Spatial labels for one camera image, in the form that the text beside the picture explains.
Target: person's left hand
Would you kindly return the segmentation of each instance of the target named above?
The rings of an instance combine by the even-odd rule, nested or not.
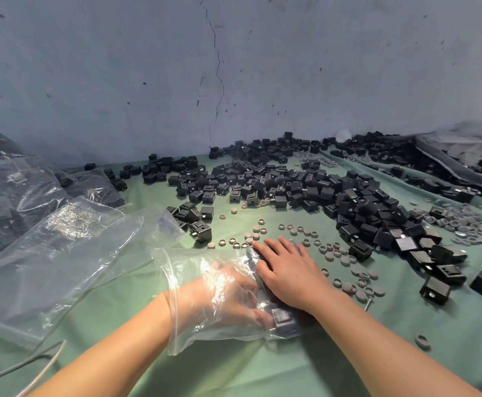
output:
[[[265,329],[274,320],[264,311],[256,309],[253,293],[257,283],[235,265],[215,263],[204,275],[182,286],[177,291],[176,307],[170,302],[171,314],[178,317],[178,330],[194,326],[204,319],[207,323],[221,325],[252,323]]]

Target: screw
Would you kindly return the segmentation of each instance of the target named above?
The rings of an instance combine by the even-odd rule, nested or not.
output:
[[[370,308],[370,305],[373,302],[373,298],[368,297],[368,302],[366,303],[366,306],[364,307],[364,312],[368,312],[368,309]]]

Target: crack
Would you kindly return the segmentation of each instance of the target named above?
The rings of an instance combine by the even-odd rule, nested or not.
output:
[[[224,83],[222,83],[222,79],[219,76],[219,67],[221,66],[221,57],[219,55],[219,51],[218,51],[217,46],[216,46],[217,33],[215,33],[215,29],[213,28],[213,25],[211,24],[210,19],[207,17],[207,15],[208,15],[207,8],[204,5],[202,5],[202,7],[206,10],[206,19],[207,19],[208,23],[210,24],[211,30],[213,31],[213,48],[217,52],[217,60],[219,61],[219,63],[217,64],[217,70],[215,71],[215,76],[221,81],[221,85],[222,85],[222,96],[221,96],[221,99],[219,100],[219,103],[218,103],[217,107],[215,108],[215,119],[213,120],[213,122],[211,122],[211,124],[208,128],[209,131],[210,131],[210,142],[211,142],[211,126],[217,122],[217,117],[219,116],[219,106],[221,105],[222,99],[224,98]]]

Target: gray wall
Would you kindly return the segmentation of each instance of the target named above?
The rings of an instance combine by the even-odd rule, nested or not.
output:
[[[0,0],[0,14],[0,131],[59,165],[482,118],[482,0]]]

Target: green fabric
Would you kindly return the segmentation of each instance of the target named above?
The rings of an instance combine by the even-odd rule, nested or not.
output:
[[[231,161],[229,157],[209,160],[199,156],[200,163],[211,171],[213,166]],[[349,169],[369,173],[381,181],[381,187],[391,196],[410,208],[415,201],[419,208],[430,209],[425,197],[438,199],[436,195],[405,184],[403,181],[376,172],[358,163],[335,158],[342,167],[328,169],[329,173],[345,175]],[[298,164],[290,158],[290,168]],[[114,165],[115,172],[122,165]],[[178,206],[184,200],[176,196],[175,187],[167,183],[145,185],[141,176],[127,181],[129,188],[123,193],[131,208],[147,207],[153,202],[165,206]],[[475,198],[473,205],[482,203]],[[305,229],[316,230],[323,242],[341,241],[334,220],[322,213],[306,213],[303,209],[287,209],[277,212],[273,206],[241,209],[240,204],[230,204],[227,197],[217,196],[215,218],[211,224],[213,241],[218,246],[221,238],[242,239],[257,221],[263,218],[268,229],[267,237],[278,235],[289,237],[288,231],[280,231],[279,223],[291,223]],[[230,210],[237,207],[237,215]],[[219,220],[225,214],[226,220]],[[452,234],[438,229],[444,243],[451,243]],[[176,247],[194,246],[191,237]],[[464,273],[471,281],[482,270],[482,246],[469,246],[469,259]],[[339,260],[327,262],[314,246],[310,252],[320,267],[329,270],[329,280],[335,277],[342,281],[356,282],[350,269]],[[419,296],[424,279],[394,253],[373,253],[363,265],[374,268],[379,274],[375,281],[384,288],[386,296],[377,297],[369,313],[404,339],[414,342],[417,334],[425,335],[431,345],[429,353],[439,363],[454,373],[482,388],[482,296],[464,286],[451,293],[445,307],[436,307]],[[43,347],[66,339],[68,344],[58,365],[50,375],[97,341],[108,335],[119,325],[142,309],[155,295],[164,290],[166,281],[161,270],[151,263],[133,273],[93,289],[65,316]],[[19,348],[0,340],[0,369],[21,360],[26,354]],[[14,395],[40,371],[47,361],[39,361],[17,373],[0,380],[0,395]],[[196,342],[176,357],[165,353],[145,373],[132,391],[133,396],[245,396],[282,395],[309,397],[368,395],[367,390],[334,342],[323,332],[296,339],[264,342],[237,340]]]

